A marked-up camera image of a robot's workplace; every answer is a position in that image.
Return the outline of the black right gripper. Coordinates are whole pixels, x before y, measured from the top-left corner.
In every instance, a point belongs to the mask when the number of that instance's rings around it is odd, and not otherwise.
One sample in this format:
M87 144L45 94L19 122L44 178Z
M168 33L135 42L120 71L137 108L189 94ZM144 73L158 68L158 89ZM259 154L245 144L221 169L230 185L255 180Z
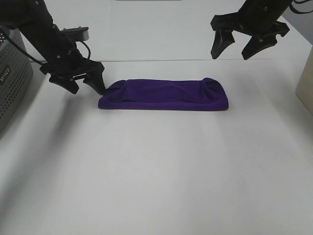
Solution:
M246 0L238 12L215 15L211 21L215 31L210 52L212 58L217 59L228 46L235 43L233 31L254 36L242 51L244 60L275 46L275 35L284 37L290 30L286 23L278 21L289 5L289 0Z

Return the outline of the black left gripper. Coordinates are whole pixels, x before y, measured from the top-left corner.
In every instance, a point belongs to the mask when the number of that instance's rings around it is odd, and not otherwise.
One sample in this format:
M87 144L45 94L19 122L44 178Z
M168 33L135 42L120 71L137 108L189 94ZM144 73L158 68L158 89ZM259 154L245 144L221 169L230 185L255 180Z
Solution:
M99 95L103 95L106 90L103 81L104 66L101 62L91 60L91 49L87 44L83 44L83 46L88 51L87 58L78 49L72 49L64 57L57 56L55 62L44 63L40 67L40 71L44 74L50 73L50 83L58 85L72 94L76 94L79 90L75 80L84 79L83 83L89 85Z

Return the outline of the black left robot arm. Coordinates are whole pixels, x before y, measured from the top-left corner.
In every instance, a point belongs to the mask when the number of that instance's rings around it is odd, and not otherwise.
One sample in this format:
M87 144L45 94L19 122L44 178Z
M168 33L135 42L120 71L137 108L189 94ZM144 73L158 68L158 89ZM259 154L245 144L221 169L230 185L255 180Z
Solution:
M82 79L98 94L104 94L103 64L85 58L77 48L78 42L84 45L89 39L88 27L60 30L43 0L2 0L0 24L18 29L46 60L40 70L50 74L50 83L76 94L76 81Z

